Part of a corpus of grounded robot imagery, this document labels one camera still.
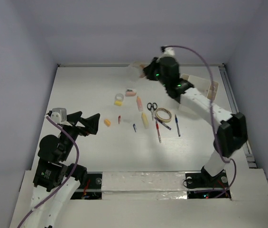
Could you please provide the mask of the beige masking tape roll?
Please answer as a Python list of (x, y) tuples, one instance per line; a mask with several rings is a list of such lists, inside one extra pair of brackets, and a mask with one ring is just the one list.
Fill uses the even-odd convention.
[(157, 108), (155, 116), (164, 123), (169, 123), (172, 120), (172, 113), (165, 108)]

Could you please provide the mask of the yellow highlighter cap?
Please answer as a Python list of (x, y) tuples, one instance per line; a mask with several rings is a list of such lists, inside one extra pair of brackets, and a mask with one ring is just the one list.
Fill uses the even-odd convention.
[(116, 100), (114, 102), (114, 105), (116, 105), (116, 106), (122, 106), (122, 101)]

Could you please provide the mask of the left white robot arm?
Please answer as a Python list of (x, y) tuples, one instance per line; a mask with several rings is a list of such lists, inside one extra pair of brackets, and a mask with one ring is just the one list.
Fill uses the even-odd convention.
[(64, 108), (54, 108), (45, 115), (60, 134), (46, 135), (39, 143), (30, 215), (23, 227), (55, 228), (74, 192), (86, 185), (87, 168), (78, 163), (76, 139), (97, 134), (100, 114), (81, 115), (81, 111), (67, 114)]

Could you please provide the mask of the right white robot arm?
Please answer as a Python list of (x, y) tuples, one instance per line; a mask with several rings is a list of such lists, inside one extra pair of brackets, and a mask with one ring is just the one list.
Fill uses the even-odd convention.
[(232, 155), (248, 140), (245, 115), (222, 109), (191, 82), (183, 79), (174, 57), (153, 58), (151, 63), (143, 68), (143, 74), (148, 80), (159, 81), (172, 99), (211, 124), (214, 152), (202, 167), (200, 180), (203, 185), (212, 186), (224, 166), (231, 161)]

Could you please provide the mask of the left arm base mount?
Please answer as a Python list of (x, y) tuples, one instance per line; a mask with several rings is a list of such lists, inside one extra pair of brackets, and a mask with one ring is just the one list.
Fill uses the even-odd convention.
[(72, 195), (72, 200), (101, 200), (102, 199), (102, 172), (89, 172), (87, 181)]

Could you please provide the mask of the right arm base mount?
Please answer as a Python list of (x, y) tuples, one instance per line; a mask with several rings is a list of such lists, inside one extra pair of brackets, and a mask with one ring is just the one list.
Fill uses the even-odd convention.
[(214, 179), (206, 179), (201, 172), (185, 174), (183, 186), (186, 188), (188, 199), (231, 199), (228, 178), (222, 171)]

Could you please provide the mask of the yellow highlighter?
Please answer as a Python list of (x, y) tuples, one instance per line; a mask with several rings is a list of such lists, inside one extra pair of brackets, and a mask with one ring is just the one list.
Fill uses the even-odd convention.
[(142, 112), (142, 114), (141, 114), (141, 119), (142, 119), (144, 128), (148, 129), (149, 128), (148, 118), (147, 118), (147, 115), (144, 112)]

